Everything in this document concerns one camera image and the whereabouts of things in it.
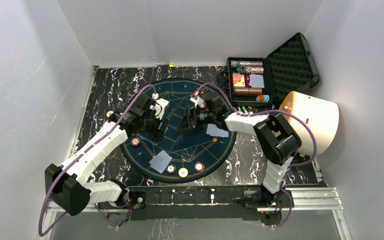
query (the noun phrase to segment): black carrying case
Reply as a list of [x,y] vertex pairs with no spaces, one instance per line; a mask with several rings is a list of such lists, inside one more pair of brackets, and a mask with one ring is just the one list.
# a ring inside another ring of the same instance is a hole
[[[266,102],[256,101],[256,96],[235,95],[233,92],[233,73],[237,73],[235,67],[231,67],[231,61],[252,61],[263,63],[263,77],[266,95],[270,100]],[[227,71],[217,75],[217,85],[229,96],[230,101],[238,106],[252,106],[258,108],[276,108],[291,91],[306,93],[315,87],[320,81],[320,75],[316,68],[313,55],[304,35],[296,33],[267,57],[229,57],[227,59]]]

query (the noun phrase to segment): poker table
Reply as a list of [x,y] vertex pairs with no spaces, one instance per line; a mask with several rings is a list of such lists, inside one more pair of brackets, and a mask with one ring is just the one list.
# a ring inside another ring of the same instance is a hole
[[[154,145],[146,139],[140,139],[139,145],[132,145],[132,139],[140,135],[129,137],[120,147],[130,164],[142,175],[164,183],[187,183],[207,176],[215,171],[229,156],[235,145],[236,132],[228,132],[228,137],[214,137],[208,135],[207,125],[203,130],[193,134],[182,134],[176,131],[184,114],[186,106],[192,105],[190,96],[203,83],[186,78],[167,78],[152,83],[159,97],[168,100],[169,106],[164,117],[168,119],[168,127],[161,143]],[[200,95],[209,92],[218,93],[215,88],[206,87]],[[144,94],[151,97],[152,89]],[[150,160],[161,151],[172,157],[170,165],[175,171],[169,173],[164,170],[159,173],[151,167]],[[203,165],[203,170],[195,168],[196,163]],[[179,170],[187,169],[187,176],[179,176]]]

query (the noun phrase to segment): black marble surface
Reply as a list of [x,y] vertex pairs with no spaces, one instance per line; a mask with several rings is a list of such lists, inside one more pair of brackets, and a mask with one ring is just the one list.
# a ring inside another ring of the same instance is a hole
[[[114,109],[125,108],[129,100],[143,86],[165,78],[188,78],[200,82],[216,81],[217,73],[225,66],[190,67],[140,67],[140,68],[99,68],[96,70],[76,149],[80,149],[101,128],[105,114]],[[302,162],[298,157],[293,162]],[[267,159],[254,136],[239,133],[236,144],[216,171],[210,175],[177,186],[256,185],[263,181]],[[166,186],[168,183],[146,178],[132,168],[121,149],[116,148],[98,166],[89,178],[91,182],[118,179],[127,186]],[[316,185],[317,178],[311,164],[292,168],[287,175],[288,184]]]

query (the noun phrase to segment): open case lid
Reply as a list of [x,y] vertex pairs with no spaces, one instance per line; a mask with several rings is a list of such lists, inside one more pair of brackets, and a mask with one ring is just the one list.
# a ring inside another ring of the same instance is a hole
[[306,93],[320,81],[306,38],[296,33],[264,59],[265,76],[275,89],[274,105],[291,91]]

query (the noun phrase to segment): red poker chip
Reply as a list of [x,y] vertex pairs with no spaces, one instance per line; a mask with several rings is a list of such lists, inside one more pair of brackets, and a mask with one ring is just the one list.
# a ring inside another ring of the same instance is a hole
[[195,163],[195,170],[198,172],[202,172],[204,170],[204,164],[202,162],[197,161]]
[[133,146],[137,146],[141,143],[141,139],[139,137],[134,137],[132,140],[131,140],[131,144]]
[[173,164],[170,164],[165,168],[165,170],[167,171],[167,173],[172,174],[176,172],[176,167]]

